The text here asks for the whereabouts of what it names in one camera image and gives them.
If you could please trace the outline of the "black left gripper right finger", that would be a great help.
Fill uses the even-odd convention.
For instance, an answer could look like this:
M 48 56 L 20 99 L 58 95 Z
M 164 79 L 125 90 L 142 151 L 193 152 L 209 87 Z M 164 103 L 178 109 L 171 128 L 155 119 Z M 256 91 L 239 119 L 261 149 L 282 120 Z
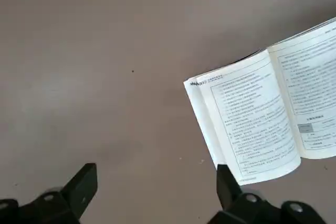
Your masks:
M 216 192 L 222 210 L 210 223 L 325 223 L 309 204 L 285 201 L 278 208 L 257 194 L 243 192 L 227 165 L 217 165 Z

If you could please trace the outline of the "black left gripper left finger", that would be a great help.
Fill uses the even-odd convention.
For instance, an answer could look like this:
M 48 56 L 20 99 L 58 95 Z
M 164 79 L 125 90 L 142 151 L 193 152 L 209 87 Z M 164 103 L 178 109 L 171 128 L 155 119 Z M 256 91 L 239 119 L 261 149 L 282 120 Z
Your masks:
M 1 223 L 80 223 L 97 190 L 97 165 L 86 163 L 64 187 L 47 191 L 28 204 L 1 199 Z

